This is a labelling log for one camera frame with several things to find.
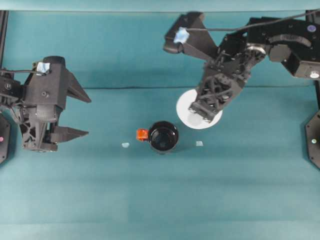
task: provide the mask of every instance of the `small blue object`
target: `small blue object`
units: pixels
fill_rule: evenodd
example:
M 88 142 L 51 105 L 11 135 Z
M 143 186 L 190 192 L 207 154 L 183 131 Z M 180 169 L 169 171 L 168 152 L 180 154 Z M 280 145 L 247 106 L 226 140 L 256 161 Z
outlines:
M 317 27 L 315 25 L 309 25 L 307 29 L 308 29 L 308 32 L 314 33 L 317 30 Z
M 47 62 L 38 62 L 38 65 L 36 66 L 36 71 L 40 72 L 40 73 L 46 73 L 47 71 L 49 71 L 50 69 L 50 63 Z
M 190 36 L 190 33 L 187 32 L 185 27 L 179 27 L 179 31 L 175 34 L 173 42 L 175 44 L 182 43 L 184 44 Z

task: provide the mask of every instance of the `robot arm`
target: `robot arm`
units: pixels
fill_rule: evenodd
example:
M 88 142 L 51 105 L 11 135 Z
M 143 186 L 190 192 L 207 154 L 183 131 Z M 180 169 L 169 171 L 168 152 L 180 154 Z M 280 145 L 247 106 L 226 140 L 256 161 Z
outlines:
M 243 89 L 251 69 L 269 56 L 297 78 L 320 80 L 320 24 L 280 18 L 251 18 L 247 26 L 227 34 L 216 46 L 202 23 L 204 14 L 181 15 L 165 35 L 163 49 L 206 61 L 189 110 L 211 122 Z
M 1 70 L 0 106 L 11 111 L 22 133 L 22 146 L 38 152 L 57 151 L 58 143 L 88 132 L 58 126 L 67 96 L 86 103 L 91 100 L 75 76 L 66 69 L 63 57 L 49 56 L 33 64 L 23 85 L 11 71 Z

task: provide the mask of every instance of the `screw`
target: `screw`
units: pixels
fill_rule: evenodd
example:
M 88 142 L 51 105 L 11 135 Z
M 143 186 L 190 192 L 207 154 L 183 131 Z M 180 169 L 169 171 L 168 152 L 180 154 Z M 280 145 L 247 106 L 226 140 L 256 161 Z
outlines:
M 47 93 L 46 91 L 43 91 L 42 93 L 41 93 L 41 95 L 43 96 L 43 97 L 49 97 L 49 93 Z
M 314 33 L 317 30 L 317 27 L 315 25 L 309 25 L 306 29 L 308 32 Z
M 317 78 L 319 78 L 319 77 L 320 77 L 320 74 L 319 74 L 318 71 L 312 71 L 312 72 L 310 73 L 310 78 L 312 78 L 312 79 L 317 79 Z
M 12 85 L 10 83 L 6 83 L 4 87 L 5 89 L 10 90 L 12 88 Z
M 196 111 L 195 111 L 195 110 L 193 110 L 192 108 L 189 108 L 189 111 L 190 111 L 191 113 L 193 113 L 193 114 L 195 114 L 195 113 L 196 113 Z
M 228 99 L 229 99 L 229 96 L 228 96 L 228 95 L 222 95 L 222 99 L 223 99 L 223 100 L 228 100 Z

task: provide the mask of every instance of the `small white piece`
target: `small white piece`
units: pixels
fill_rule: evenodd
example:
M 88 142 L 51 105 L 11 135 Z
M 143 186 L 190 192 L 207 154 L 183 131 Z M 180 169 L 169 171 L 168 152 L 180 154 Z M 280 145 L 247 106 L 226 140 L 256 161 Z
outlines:
M 50 63 L 48 62 L 38 62 L 38 65 L 36 66 L 36 71 L 45 74 L 50 69 Z
M 173 42 L 175 44 L 181 43 L 184 44 L 190 36 L 190 33 L 187 32 L 185 27 L 179 27 L 179 31 L 176 32 Z
M 130 146 L 130 143 L 128 143 L 128 142 L 123 142 L 121 145 L 122 145 L 122 147 L 123 147 L 124 149 L 127 149 L 127 148 Z
M 203 141 L 196 141 L 195 142 L 195 146 L 196 147 L 203 147 L 204 146 L 204 142 Z

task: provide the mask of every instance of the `black bracket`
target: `black bracket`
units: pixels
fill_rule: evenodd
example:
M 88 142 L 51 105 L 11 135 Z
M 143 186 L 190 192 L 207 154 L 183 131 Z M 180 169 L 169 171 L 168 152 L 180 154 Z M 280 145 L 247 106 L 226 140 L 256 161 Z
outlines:
M 306 16 L 306 21 L 310 24 L 320 24 L 320 12 Z M 314 85 L 319 111 L 305 125 L 305 135 L 309 159 L 320 168 L 320 81 L 315 80 Z
M 2 68 L 4 57 L 8 15 L 8 11 L 0 11 L 0 68 Z M 4 115 L 0 113 L 0 164 L 8 157 L 10 131 L 10 123 L 4 117 Z

